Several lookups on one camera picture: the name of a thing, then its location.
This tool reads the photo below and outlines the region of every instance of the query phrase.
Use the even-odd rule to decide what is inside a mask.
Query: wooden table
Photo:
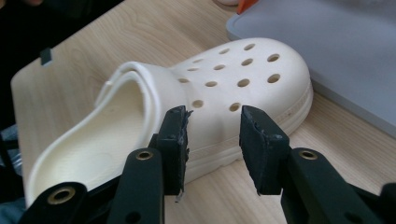
[[[234,7],[214,0],[126,0],[35,60],[12,80],[23,177],[52,141],[85,118],[104,82],[127,61],[171,66],[228,42]],[[346,181],[378,193],[396,181],[396,140],[315,94],[293,147],[323,153]],[[181,203],[166,197],[167,223],[285,223],[279,197],[257,196],[243,161],[186,186]]]

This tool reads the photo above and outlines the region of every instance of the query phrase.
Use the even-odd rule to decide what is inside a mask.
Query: orange object
[[[256,4],[259,0],[240,0],[238,8],[236,9],[236,14],[242,14],[246,9],[250,8]]]

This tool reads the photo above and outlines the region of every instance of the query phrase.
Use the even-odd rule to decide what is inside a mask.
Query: table surface
[[[12,80],[23,178],[39,154],[84,119],[105,81],[122,63],[171,66],[229,41],[235,7],[215,0],[126,0],[37,59]],[[349,183],[378,194],[396,182],[396,140],[319,94],[292,147],[309,147]],[[167,223],[285,223],[278,196],[256,194],[243,161],[186,185],[180,203],[165,198]]]

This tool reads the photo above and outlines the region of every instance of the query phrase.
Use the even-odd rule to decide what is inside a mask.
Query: gray tray
[[[396,1],[261,0],[227,30],[290,45],[316,91],[396,137]]]

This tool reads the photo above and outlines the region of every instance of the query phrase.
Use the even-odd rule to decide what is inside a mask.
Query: white clog
[[[30,205],[66,181],[94,189],[121,174],[126,157],[146,147],[165,112],[193,110],[186,181],[242,159],[242,105],[264,110],[285,133],[305,119],[313,92],[303,58],[272,39],[230,42],[170,68],[129,62],[105,83],[95,109],[38,158],[26,184]]]

